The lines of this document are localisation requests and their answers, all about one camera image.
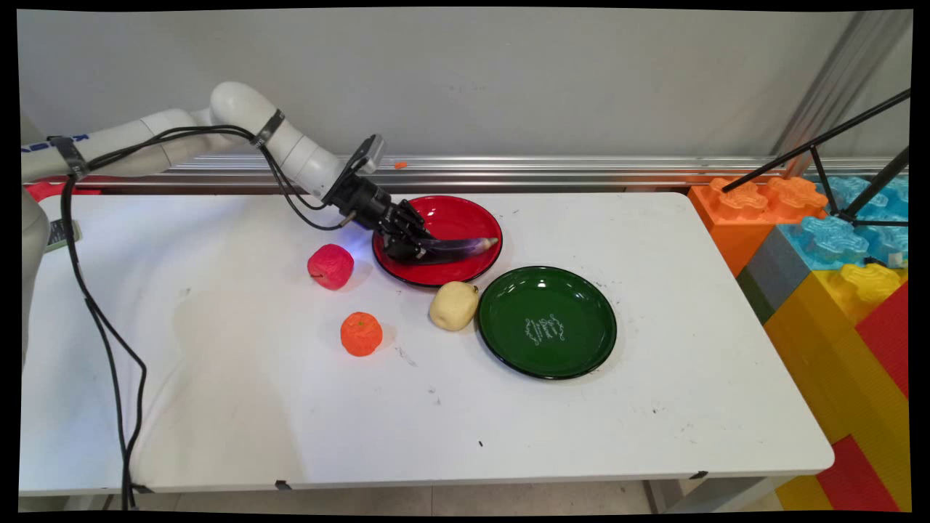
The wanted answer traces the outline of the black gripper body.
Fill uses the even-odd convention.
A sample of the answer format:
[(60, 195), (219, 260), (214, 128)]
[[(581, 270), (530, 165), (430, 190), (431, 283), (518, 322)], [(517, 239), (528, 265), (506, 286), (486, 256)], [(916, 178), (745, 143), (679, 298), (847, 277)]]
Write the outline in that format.
[(374, 182), (359, 176), (357, 169), (343, 169), (322, 199), (324, 206), (335, 206), (345, 226), (355, 222), (366, 230), (386, 234), (395, 205), (392, 198)]

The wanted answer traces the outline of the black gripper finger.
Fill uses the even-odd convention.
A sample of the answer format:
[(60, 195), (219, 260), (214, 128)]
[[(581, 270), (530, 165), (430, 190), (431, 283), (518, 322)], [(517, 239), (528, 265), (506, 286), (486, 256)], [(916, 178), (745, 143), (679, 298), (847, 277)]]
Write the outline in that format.
[(428, 250), (422, 242), (428, 239), (428, 232), (382, 232), (381, 249), (384, 255), (400, 264), (418, 264)]
[(408, 200), (392, 203), (392, 239), (400, 242), (419, 242), (430, 239), (425, 218)]

